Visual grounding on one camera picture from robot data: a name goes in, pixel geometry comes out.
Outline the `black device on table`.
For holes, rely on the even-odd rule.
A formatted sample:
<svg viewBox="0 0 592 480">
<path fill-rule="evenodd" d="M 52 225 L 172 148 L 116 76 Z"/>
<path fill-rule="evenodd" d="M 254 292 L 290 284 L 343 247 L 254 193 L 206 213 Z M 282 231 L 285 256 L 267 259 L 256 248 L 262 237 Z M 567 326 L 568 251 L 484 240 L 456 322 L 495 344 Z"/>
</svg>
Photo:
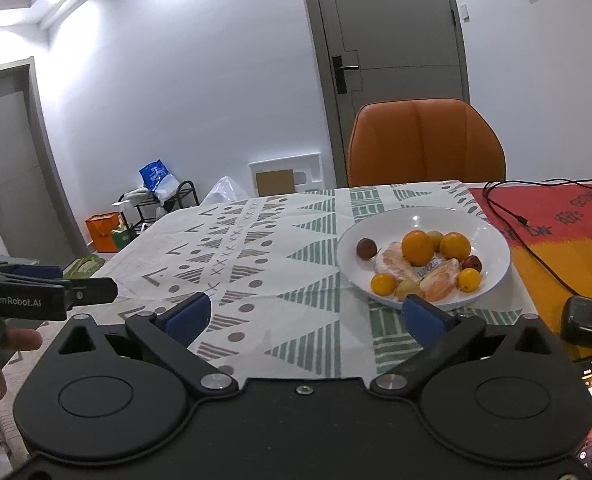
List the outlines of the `black device on table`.
<svg viewBox="0 0 592 480">
<path fill-rule="evenodd" d="M 592 348 L 592 299 L 571 296 L 563 307 L 561 337 L 570 344 Z"/>
</svg>

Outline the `wall intercom panel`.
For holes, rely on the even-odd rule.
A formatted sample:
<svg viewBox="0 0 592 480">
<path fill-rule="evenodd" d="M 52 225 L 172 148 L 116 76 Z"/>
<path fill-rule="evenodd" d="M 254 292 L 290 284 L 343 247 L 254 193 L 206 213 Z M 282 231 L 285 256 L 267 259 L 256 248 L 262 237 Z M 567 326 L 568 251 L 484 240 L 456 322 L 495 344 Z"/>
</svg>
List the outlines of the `wall intercom panel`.
<svg viewBox="0 0 592 480">
<path fill-rule="evenodd" d="M 460 18 L 464 23 L 470 21 L 470 14 L 468 13 L 467 4 L 463 3 L 459 6 Z"/>
</svg>

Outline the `yellow-green kumquat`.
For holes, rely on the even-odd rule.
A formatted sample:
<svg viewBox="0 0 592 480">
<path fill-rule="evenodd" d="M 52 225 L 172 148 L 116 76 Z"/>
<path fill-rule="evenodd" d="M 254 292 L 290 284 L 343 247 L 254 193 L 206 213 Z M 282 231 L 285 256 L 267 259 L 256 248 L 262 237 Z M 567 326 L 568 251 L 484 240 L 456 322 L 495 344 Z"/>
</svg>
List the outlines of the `yellow-green kumquat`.
<svg viewBox="0 0 592 480">
<path fill-rule="evenodd" d="M 395 296 L 399 301 L 403 301 L 404 298 L 410 295 L 421 295 L 422 289 L 420 283 L 415 280 L 406 278 L 399 282 L 395 290 Z"/>
</svg>

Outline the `dark red jujube left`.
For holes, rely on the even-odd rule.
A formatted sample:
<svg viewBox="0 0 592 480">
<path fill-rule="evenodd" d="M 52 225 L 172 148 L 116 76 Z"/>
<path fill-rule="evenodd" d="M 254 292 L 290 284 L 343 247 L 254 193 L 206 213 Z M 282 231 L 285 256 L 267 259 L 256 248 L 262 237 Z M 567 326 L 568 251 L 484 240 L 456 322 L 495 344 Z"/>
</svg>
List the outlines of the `dark red jujube left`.
<svg viewBox="0 0 592 480">
<path fill-rule="evenodd" d="M 369 261 L 378 253 L 377 244 L 370 238 L 362 238 L 356 246 L 357 256 L 363 261 Z"/>
</svg>

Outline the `blue plastic bag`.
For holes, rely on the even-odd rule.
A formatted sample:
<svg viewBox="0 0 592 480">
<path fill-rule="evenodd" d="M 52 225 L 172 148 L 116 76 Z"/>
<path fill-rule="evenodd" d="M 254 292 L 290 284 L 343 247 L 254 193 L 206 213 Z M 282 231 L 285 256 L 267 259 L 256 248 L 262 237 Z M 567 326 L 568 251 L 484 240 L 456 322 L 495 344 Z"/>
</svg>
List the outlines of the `blue plastic bag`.
<svg viewBox="0 0 592 480">
<path fill-rule="evenodd" d="M 156 198 L 165 203 L 176 194 L 180 182 L 168 170 L 165 164 L 157 159 L 149 162 L 139 170 L 144 186 L 152 192 Z"/>
</svg>

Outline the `small orange in plate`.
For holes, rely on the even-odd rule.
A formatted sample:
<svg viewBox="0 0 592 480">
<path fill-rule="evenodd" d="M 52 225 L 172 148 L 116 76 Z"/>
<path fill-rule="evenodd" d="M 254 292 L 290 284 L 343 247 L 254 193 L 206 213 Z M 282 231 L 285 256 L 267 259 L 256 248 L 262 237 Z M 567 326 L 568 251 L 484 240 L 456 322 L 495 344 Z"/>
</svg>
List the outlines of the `small orange in plate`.
<svg viewBox="0 0 592 480">
<path fill-rule="evenodd" d="M 456 259 L 462 262 L 471 255 L 471 243 L 462 233 L 449 232 L 442 237 L 439 252 L 447 260 Z"/>
</svg>

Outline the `small orange kumquat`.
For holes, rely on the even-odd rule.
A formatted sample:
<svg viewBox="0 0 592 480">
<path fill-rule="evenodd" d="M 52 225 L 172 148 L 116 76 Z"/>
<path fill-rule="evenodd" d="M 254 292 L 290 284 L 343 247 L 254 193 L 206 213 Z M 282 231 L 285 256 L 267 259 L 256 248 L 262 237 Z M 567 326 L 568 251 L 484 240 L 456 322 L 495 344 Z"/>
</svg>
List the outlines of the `small orange kumquat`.
<svg viewBox="0 0 592 480">
<path fill-rule="evenodd" d="M 476 292 L 482 282 L 482 274 L 474 268 L 464 268 L 458 276 L 458 287 L 461 292 Z"/>
<path fill-rule="evenodd" d="M 396 278 L 387 273 L 374 274 L 370 281 L 372 292 L 381 297 L 392 296 L 395 292 L 398 282 Z"/>
</svg>

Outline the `green box on floor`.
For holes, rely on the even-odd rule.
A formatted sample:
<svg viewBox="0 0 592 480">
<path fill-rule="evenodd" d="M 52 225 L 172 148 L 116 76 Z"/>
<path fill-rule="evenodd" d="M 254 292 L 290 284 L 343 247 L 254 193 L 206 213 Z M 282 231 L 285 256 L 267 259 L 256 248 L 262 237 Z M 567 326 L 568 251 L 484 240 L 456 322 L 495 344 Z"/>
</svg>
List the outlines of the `green box on floor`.
<svg viewBox="0 0 592 480">
<path fill-rule="evenodd" d="M 97 254 L 87 255 L 76 259 L 64 271 L 63 276 L 68 280 L 90 278 L 105 264 L 105 259 Z"/>
</svg>

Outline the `black metal rack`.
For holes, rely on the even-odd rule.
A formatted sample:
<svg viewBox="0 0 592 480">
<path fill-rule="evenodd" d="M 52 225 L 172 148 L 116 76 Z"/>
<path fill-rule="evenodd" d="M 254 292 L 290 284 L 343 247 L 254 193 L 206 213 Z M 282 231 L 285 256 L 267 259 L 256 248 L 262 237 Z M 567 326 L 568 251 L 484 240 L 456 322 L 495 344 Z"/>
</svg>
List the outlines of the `black metal rack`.
<svg viewBox="0 0 592 480">
<path fill-rule="evenodd" d="M 124 193 L 112 207 L 119 211 L 121 223 L 133 235 L 140 234 L 165 214 L 175 210 L 198 206 L 200 200 L 191 180 L 180 182 L 166 202 L 146 188 Z"/>
</svg>

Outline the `orange paper bag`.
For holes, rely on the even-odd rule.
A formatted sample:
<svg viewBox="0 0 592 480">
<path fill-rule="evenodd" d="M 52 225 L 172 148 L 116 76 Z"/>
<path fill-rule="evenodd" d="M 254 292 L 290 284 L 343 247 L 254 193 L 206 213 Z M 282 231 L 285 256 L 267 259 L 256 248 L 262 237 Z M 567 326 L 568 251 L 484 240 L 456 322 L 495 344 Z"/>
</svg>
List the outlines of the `orange paper bag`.
<svg viewBox="0 0 592 480">
<path fill-rule="evenodd" d="M 120 226 L 119 218 L 117 211 L 94 214 L 87 218 L 86 226 L 97 252 L 119 252 L 113 238 L 113 230 Z"/>
</svg>

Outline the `small yellow-green fruit in plate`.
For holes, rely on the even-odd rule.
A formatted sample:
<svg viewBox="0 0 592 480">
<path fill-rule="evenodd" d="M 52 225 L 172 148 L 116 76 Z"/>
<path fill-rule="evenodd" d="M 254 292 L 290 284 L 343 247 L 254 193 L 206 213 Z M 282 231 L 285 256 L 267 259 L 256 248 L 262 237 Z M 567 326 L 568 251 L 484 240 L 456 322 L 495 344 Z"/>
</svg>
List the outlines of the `small yellow-green fruit in plate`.
<svg viewBox="0 0 592 480">
<path fill-rule="evenodd" d="M 441 243 L 442 238 L 444 236 L 441 234 L 441 232 L 438 232 L 438 231 L 428 231 L 427 236 L 430 238 L 430 240 L 433 243 L 434 251 L 439 252 L 440 243 Z"/>
</svg>

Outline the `red orange table mat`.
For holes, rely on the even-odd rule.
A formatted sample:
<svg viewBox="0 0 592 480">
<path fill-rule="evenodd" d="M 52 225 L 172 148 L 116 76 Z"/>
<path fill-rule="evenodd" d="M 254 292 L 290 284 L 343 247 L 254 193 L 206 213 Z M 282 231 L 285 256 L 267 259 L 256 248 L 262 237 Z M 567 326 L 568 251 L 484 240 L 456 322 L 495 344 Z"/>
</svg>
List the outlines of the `red orange table mat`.
<svg viewBox="0 0 592 480">
<path fill-rule="evenodd" d="M 507 183 L 470 191 L 512 249 L 513 263 L 538 315 L 561 333 L 573 292 L 592 298 L 592 183 Z"/>
</svg>

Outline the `patterned white tablecloth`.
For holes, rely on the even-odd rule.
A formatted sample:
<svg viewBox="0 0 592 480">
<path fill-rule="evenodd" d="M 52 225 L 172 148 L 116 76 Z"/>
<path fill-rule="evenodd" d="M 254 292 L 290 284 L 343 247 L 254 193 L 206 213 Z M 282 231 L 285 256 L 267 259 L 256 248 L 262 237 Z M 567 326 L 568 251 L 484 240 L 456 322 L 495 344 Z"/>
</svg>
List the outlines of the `patterned white tablecloth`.
<svg viewBox="0 0 592 480">
<path fill-rule="evenodd" d="M 441 207 L 482 216 L 460 182 L 338 188 L 183 209 L 157 221 L 103 266 L 118 287 L 90 307 L 101 325 L 162 313 L 204 292 L 208 329 L 192 343 L 238 379 L 371 379 L 418 351 L 395 310 L 340 273 L 346 229 L 389 210 Z"/>
</svg>

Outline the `large orange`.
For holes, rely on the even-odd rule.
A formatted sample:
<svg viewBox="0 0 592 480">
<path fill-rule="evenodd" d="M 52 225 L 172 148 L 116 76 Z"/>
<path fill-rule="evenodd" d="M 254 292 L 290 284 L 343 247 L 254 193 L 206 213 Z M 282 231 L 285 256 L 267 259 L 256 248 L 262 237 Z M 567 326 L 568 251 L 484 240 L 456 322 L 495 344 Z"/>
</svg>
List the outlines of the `large orange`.
<svg viewBox="0 0 592 480">
<path fill-rule="evenodd" d="M 435 253 L 427 233 L 420 230 L 411 231 L 403 237 L 401 252 L 411 266 L 426 266 L 432 261 Z"/>
</svg>

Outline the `white plastic bag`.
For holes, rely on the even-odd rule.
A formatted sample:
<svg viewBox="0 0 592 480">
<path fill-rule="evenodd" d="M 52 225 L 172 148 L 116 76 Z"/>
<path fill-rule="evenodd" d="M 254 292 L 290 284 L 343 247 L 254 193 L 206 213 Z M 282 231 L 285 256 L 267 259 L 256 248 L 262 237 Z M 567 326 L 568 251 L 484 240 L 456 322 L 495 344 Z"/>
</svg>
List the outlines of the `white plastic bag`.
<svg viewBox="0 0 592 480">
<path fill-rule="evenodd" d="M 238 182 L 235 182 L 228 176 L 224 176 L 207 193 L 204 200 L 202 200 L 202 205 L 235 203 L 239 200 L 248 199 L 249 195 L 242 189 Z"/>
</svg>

